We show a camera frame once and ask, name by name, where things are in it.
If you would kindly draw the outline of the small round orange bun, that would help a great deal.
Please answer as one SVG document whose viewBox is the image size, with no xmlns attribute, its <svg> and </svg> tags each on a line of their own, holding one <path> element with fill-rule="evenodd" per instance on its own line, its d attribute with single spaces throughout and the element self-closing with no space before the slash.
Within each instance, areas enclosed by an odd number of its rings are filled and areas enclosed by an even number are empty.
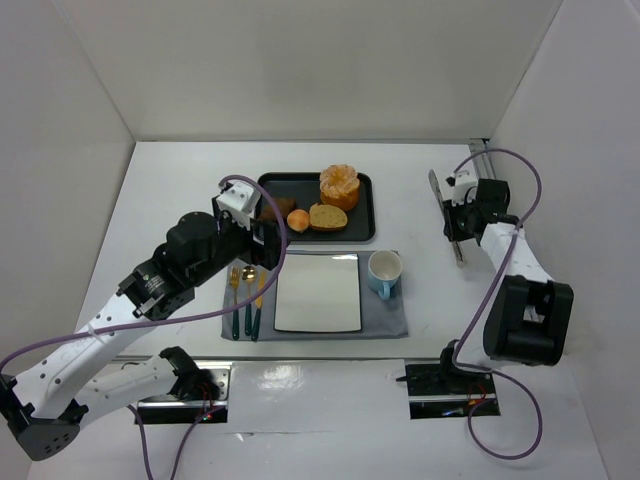
<svg viewBox="0 0 640 480">
<path fill-rule="evenodd" d="M 294 232 L 303 233 L 310 226 L 310 215 L 306 210 L 295 209 L 288 214 L 287 225 Z"/>
</svg>

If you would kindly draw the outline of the metal tongs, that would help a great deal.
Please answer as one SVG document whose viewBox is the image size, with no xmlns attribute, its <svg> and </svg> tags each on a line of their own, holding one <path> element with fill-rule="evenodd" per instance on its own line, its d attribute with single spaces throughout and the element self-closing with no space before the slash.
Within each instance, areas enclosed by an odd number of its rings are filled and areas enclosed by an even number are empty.
<svg viewBox="0 0 640 480">
<path fill-rule="evenodd" d="M 440 186 L 439 186 L 439 182 L 436 176 L 436 173 L 433 169 L 431 169 L 428 173 L 428 179 L 429 179 L 429 183 L 432 189 L 432 192 L 434 193 L 434 196 L 436 198 L 436 201 L 440 207 L 442 216 L 445 216 L 445 209 L 444 209 L 444 198 L 442 195 L 442 192 L 440 190 Z M 456 265 L 459 268 L 463 268 L 466 265 L 466 257 L 464 255 L 464 252 L 460 246 L 460 244 L 458 242 L 451 242 L 450 243 L 451 248 L 453 250 L 453 254 L 456 260 Z"/>
</svg>

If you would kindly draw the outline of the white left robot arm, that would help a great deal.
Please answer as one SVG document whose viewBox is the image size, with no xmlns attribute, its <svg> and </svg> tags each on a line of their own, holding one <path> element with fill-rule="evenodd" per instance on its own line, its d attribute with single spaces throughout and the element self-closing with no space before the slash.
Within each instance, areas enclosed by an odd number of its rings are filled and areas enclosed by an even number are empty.
<svg viewBox="0 0 640 480">
<path fill-rule="evenodd" d="M 1 377 L 1 414 L 31 460 L 56 455 L 88 424 L 128 404 L 159 395 L 190 399 L 215 390 L 211 375 L 180 347 L 167 347 L 118 374 L 99 374 L 233 261 L 273 273 L 281 269 L 288 245 L 282 216 L 254 220 L 220 197 L 212 202 L 211 214 L 182 216 L 165 243 L 134 268 L 85 327 L 30 369 Z"/>
</svg>

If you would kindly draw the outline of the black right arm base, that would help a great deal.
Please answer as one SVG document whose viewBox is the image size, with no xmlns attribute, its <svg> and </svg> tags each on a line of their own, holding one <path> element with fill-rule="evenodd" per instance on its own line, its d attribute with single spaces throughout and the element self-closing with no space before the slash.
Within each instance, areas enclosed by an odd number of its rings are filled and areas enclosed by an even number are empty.
<svg viewBox="0 0 640 480">
<path fill-rule="evenodd" d="M 395 381 L 406 387 L 412 420 L 500 416 L 493 378 L 489 374 L 441 372 L 435 363 L 408 363 Z"/>
</svg>

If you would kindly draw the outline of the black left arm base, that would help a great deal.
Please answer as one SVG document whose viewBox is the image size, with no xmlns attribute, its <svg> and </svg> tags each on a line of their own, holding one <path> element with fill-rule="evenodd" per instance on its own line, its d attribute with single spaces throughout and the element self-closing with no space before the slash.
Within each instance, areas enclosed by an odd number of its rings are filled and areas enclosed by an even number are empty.
<svg viewBox="0 0 640 480">
<path fill-rule="evenodd" d="M 228 421 L 231 366 L 215 361 L 193 360 L 182 348 L 160 353 L 178 372 L 177 384 L 168 393 L 141 400 L 137 411 L 145 425 L 201 424 Z"/>
</svg>

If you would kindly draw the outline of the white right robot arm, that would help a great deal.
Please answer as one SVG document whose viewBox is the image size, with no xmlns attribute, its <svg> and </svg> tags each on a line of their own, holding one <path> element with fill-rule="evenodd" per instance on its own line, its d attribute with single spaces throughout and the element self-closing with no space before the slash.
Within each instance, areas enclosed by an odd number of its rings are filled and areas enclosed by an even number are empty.
<svg viewBox="0 0 640 480">
<path fill-rule="evenodd" d="M 458 260 L 461 244 L 475 241 L 488 255 L 499 277 L 483 301 L 488 308 L 482 350 L 488 364 L 464 363 L 454 357 L 451 341 L 437 364 L 410 365 L 401 377 L 411 396 L 483 394 L 492 370 L 511 364 L 553 366 L 563 354 L 574 292 L 554 280 L 529 247 L 517 216 L 508 212 L 510 189 L 505 181 L 476 179 L 462 171 L 448 177 L 445 198 L 436 175 L 429 182 L 444 219 L 444 234 Z"/>
</svg>

